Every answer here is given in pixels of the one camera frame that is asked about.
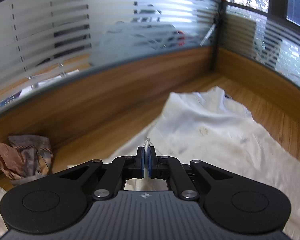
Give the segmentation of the crumpled brown patterned cloth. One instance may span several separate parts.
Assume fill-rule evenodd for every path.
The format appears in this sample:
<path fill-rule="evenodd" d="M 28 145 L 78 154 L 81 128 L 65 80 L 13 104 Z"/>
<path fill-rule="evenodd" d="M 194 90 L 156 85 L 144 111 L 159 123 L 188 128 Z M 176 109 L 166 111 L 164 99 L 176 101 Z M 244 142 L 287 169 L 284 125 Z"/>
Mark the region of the crumpled brown patterned cloth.
<path fill-rule="evenodd" d="M 0 142 L 0 170 L 12 182 L 38 179 L 50 172 L 53 153 L 47 137 L 11 135 Z"/>

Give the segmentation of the white satin shirt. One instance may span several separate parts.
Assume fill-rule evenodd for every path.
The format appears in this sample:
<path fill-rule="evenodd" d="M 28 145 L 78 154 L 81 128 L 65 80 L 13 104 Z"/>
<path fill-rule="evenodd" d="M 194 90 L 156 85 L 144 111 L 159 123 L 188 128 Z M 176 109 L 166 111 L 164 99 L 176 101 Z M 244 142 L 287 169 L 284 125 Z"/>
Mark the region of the white satin shirt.
<path fill-rule="evenodd" d="M 223 89 L 170 93 L 160 115 L 105 159 L 131 155 L 149 141 L 158 155 L 193 159 L 265 183 L 282 191 L 292 211 L 284 228 L 300 239 L 300 161 L 258 124 L 251 112 Z"/>

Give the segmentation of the side glass partition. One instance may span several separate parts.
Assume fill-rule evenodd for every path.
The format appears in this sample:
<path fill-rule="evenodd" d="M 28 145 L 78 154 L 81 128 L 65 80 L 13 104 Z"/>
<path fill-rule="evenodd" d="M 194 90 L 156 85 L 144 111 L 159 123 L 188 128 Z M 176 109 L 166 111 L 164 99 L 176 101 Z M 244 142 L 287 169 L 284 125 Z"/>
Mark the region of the side glass partition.
<path fill-rule="evenodd" d="M 243 5 L 222 7 L 215 69 L 300 122 L 300 27 Z"/>

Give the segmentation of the frosted glass desk partition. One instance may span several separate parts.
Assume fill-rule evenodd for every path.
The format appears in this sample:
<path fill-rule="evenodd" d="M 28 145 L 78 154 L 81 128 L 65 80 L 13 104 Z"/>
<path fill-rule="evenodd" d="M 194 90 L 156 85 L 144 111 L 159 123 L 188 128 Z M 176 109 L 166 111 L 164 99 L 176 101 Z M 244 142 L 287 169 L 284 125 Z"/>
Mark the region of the frosted glass desk partition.
<path fill-rule="evenodd" d="M 87 68 L 211 44 L 220 0 L 0 0 L 0 114 Z"/>

